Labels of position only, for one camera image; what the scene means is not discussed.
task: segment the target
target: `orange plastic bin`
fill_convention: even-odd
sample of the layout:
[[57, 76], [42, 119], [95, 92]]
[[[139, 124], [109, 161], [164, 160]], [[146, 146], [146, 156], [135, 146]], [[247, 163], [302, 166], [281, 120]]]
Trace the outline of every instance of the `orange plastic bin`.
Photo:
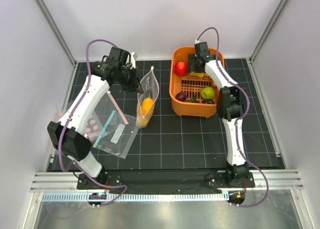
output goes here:
[[[211, 54], [216, 54], [217, 50], [209, 48]], [[209, 118], [217, 112], [217, 101], [219, 96], [219, 90], [211, 77], [204, 76], [192, 76], [188, 73], [185, 76], [178, 76], [174, 72], [174, 67], [177, 62], [188, 63], [188, 54], [195, 54], [194, 46], [184, 46], [176, 49], [172, 55], [171, 71], [170, 71], [170, 85], [169, 93], [171, 97], [171, 105], [174, 112], [179, 116], [194, 116]], [[221, 61], [223, 68], [225, 67], [224, 55], [219, 52], [219, 60]], [[214, 104], [202, 103], [200, 97], [200, 91], [205, 87], [213, 87], [214, 89]], [[184, 92], [187, 100], [194, 97], [195, 93], [198, 93], [197, 100], [200, 103], [194, 102], [182, 102], [175, 98], [177, 93]]]

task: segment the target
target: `white wall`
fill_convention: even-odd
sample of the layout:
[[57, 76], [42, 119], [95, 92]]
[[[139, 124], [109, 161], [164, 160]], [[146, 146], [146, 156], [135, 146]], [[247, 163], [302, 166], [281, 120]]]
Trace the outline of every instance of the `white wall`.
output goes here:
[[[139, 58], [171, 58], [215, 26], [226, 57], [251, 56], [280, 0], [44, 0], [76, 60], [88, 41], [102, 38]], [[216, 47], [214, 32], [203, 37]], [[109, 53], [93, 46], [93, 60]]]
[[0, 222], [21, 228], [72, 66], [34, 0], [0, 0]]
[[254, 62], [287, 164], [298, 169], [318, 216], [319, 14], [319, 0], [291, 0]]

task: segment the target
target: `plastic bag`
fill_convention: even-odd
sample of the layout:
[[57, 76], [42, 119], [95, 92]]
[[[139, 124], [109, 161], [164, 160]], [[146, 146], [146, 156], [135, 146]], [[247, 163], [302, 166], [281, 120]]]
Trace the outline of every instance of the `plastic bag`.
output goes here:
[[[151, 70], [141, 79], [140, 84], [144, 93], [138, 93], [138, 103], [136, 105], [136, 126], [138, 128], [145, 128], [154, 113], [156, 100], [158, 99], [159, 95], [159, 84], [154, 74], [153, 66], [151, 67]], [[153, 103], [144, 115], [141, 105], [146, 98], [152, 98]]]
[[123, 114], [109, 91], [107, 95], [103, 104], [103, 120], [100, 120], [105, 122], [104, 126], [96, 139], [91, 138], [91, 142], [94, 148], [125, 159], [139, 128], [136, 127], [136, 118]]

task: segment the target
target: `orange fruit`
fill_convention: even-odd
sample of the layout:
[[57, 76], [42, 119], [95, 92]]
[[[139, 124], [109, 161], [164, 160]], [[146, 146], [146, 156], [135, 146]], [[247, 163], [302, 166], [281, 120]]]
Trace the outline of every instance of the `orange fruit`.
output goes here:
[[154, 100], [150, 97], [147, 97], [146, 99], [143, 100], [141, 104], [141, 110], [143, 115], [146, 115], [146, 113], [149, 111], [153, 103], [154, 103]]

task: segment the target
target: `green fruit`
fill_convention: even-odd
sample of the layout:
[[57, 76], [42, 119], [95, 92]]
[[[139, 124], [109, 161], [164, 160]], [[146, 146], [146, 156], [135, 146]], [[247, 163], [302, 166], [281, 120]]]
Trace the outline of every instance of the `green fruit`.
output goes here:
[[214, 89], [212, 87], [208, 86], [208, 87], [203, 88], [200, 91], [200, 96], [204, 100], [210, 100], [210, 99], [214, 98], [215, 91], [214, 91]]

